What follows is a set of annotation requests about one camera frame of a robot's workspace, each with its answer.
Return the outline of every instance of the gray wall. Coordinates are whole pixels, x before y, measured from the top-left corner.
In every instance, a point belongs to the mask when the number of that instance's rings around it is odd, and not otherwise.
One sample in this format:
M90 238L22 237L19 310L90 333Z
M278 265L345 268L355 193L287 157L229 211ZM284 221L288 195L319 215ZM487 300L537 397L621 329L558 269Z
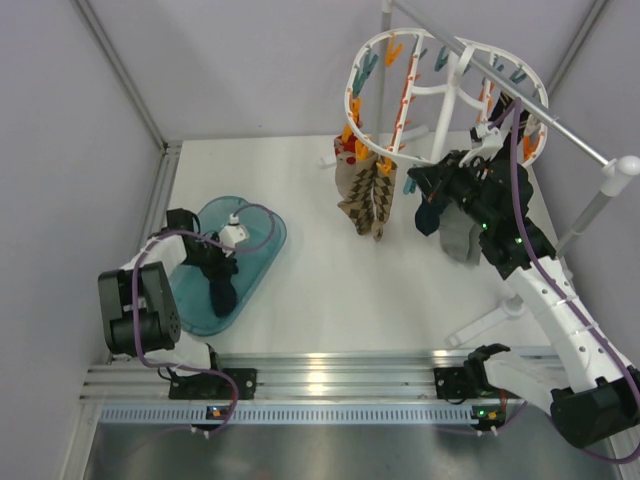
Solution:
M640 2L611 2L552 111L610 158L640 156ZM599 168L550 135L536 172L559 232L598 190ZM614 343L640 363L640 179L615 199L568 259L576 286Z
M349 70L379 31L381 0L92 3L160 129L184 139L340 131ZM544 80L590 0L413 3L456 35L520 56ZM415 25L397 12L393 26ZM433 60L438 50L431 49ZM396 87L405 69L395 70ZM397 97L387 97L395 112ZM440 107L429 107L433 120ZM467 128L475 115L469 118ZM415 112L412 119L425 120Z
M0 476L53 478L158 153L68 0L0 2Z

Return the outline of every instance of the white floor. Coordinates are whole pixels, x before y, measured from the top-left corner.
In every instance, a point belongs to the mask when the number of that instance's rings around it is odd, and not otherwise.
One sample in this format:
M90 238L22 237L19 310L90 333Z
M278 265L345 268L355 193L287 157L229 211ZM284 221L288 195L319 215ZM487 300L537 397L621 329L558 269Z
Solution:
M331 136L183 144L172 208L198 212L213 198L237 195L268 206L288 229L285 246L235 323L207 339L219 352L448 349L449 335L512 294L484 258L477 268L456 264L440 250L437 234L425 238L416 230L419 195L402 194L409 165L400 165L382 241L358 236L336 206L334 170L317 166L332 153ZM538 193L530 215L554 241ZM527 314L464 347L494 342L549 344Z

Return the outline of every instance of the black fabric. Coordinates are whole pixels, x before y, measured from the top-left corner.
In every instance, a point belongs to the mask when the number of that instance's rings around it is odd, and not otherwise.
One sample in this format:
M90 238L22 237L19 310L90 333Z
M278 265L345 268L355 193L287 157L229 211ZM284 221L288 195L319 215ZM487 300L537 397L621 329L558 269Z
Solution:
M213 312L219 318L231 314L238 304L238 294L231 283L231 278L210 279L209 294Z
M217 242L220 237L213 232L211 238ZM202 274L209 280L211 307L217 317L223 318L231 314L238 304L238 293L231 283L231 277L238 273L238 261L233 255L227 257L222 249L210 246L206 266L201 266Z
M427 202L424 195L421 195L422 203L416 210L415 222L416 228L428 237L440 227L440 215L444 212L446 204L434 205Z
M500 97L498 97L498 102L494 107L491 115L489 116L489 123L495 122L502 112L504 112L509 105L513 102L512 98L504 92L500 93ZM527 120L529 119L529 112L527 110L522 110L520 113L520 125L518 125L518 144L522 141L522 137L524 136L524 128L527 126ZM498 152L495 158L501 157L501 154L509 155L511 151L511 129L509 129L509 133L507 134L504 142L502 144L502 148Z

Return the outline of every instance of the teal tray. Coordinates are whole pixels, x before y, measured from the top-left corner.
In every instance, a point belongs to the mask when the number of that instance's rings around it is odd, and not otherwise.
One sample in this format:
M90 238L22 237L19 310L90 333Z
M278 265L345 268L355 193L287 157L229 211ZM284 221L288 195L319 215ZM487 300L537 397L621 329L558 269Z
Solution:
M229 215L238 208L248 204L240 197L220 197L209 202L198 213L201 231L220 231L229 221ZM238 215L240 223L249 230L249 240L238 245L238 248L249 248L263 242L271 230L269 215L258 208L247 208ZM276 229L269 242L253 253L239 253L238 274L231 277L231 283L238 293L236 308L224 318L213 313L209 295L209 281L198 267L180 265L169 277L182 328L194 335L208 337L222 332L234 322L242 308L260 284L260 280L278 255L287 238L287 228L278 215L274 213Z

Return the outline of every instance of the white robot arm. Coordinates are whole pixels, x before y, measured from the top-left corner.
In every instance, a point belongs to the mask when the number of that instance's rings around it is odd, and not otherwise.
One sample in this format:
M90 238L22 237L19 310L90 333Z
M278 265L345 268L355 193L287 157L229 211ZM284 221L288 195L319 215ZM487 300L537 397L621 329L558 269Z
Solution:
M427 201L454 202L482 226L480 246L484 256L530 307L564 367L564 371L540 367L508 347L494 344L469 355L465 381L478 396L504 389L540 408L552 417L563 437L578 448L636 425L640 416L631 385L640 385L640 374L608 343L564 277L553 247L524 217L533 193L526 170L517 166L517 194L520 205L525 206L521 207L523 228L549 279L532 265L520 237L511 198L509 152L498 154L492 161L481 158L471 165L462 162L464 158L465 152L451 152L437 166L409 169L409 176ZM556 293L550 281L568 298ZM594 333L603 339L605 348ZM609 353L618 357L620 364Z
M197 216L187 210L167 212L170 230L193 231ZM249 238L248 230L231 215L229 223L217 234L216 240L229 248ZM138 258L145 254L140 265L138 283L140 295L131 298L131 279ZM98 279L104 336L113 354L137 356L133 336L132 305L137 302L140 317L140 336L145 357L160 363L188 365L201 369L215 369L212 351L206 343L182 334L180 316L171 293L168 277L182 264L200 267L205 277L215 278L216 286L235 290L231 276L237 273L231 250L213 247L192 237L173 236L156 242L151 237L140 252L118 270L104 272ZM194 375L175 369L182 377Z

